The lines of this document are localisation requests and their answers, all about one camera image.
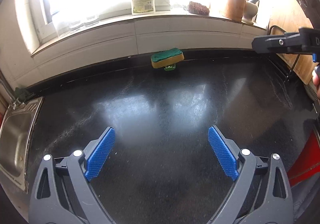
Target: green object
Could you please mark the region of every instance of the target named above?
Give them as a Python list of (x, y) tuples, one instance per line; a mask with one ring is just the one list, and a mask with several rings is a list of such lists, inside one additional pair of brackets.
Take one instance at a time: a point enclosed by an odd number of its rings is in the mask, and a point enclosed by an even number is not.
[(164, 70), (171, 71), (171, 70), (174, 70), (175, 68), (176, 68), (176, 64), (171, 64), (169, 66), (165, 66)]
[(14, 96), (15, 98), (18, 98), (20, 102), (25, 102), (31, 99), (34, 95), (34, 93), (30, 93), (24, 88), (16, 87), (16, 89), (14, 90)]
[(156, 54), (153, 54), (151, 56), (151, 60), (152, 60), (152, 62), (159, 62), (161, 60), (165, 60), (167, 58), (178, 56), (180, 54), (182, 54), (181, 50), (179, 50), (178, 48), (173, 48), (173, 49), (170, 49), (167, 51), (162, 51), (162, 52), (158, 52)]

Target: white bottle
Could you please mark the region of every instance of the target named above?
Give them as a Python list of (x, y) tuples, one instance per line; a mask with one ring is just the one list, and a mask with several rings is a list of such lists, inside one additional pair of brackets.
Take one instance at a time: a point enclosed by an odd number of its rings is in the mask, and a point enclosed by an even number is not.
[(132, 15), (155, 13), (155, 0), (131, 0)]

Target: black countertop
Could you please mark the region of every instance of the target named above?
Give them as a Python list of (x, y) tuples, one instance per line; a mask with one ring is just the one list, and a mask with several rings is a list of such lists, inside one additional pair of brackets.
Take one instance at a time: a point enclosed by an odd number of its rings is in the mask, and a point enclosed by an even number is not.
[(315, 118), (302, 82), (284, 83), (263, 57), (88, 77), (46, 95), (29, 155), (29, 188), (45, 154), (70, 155), (111, 126), (114, 148), (91, 183), (115, 222), (207, 223), (232, 183), (208, 143), (211, 125), (255, 155), (278, 153), (288, 170)]

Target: sponge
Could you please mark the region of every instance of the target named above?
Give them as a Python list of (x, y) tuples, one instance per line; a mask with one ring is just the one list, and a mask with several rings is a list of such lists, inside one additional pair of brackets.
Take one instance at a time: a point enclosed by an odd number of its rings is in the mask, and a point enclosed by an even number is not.
[(184, 60), (184, 56), (178, 48), (158, 52), (151, 56), (151, 64), (155, 69), (167, 67), (182, 60)]

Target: hand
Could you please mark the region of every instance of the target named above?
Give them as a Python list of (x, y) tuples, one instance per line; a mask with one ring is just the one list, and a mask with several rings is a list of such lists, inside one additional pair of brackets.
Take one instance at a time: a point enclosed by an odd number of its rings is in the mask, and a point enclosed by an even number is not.
[(319, 88), (320, 78), (319, 78), (319, 76), (316, 74), (316, 72), (314, 70), (312, 72), (312, 81), (313, 81), (313, 84), (317, 88), (317, 97), (320, 99), (320, 88)]

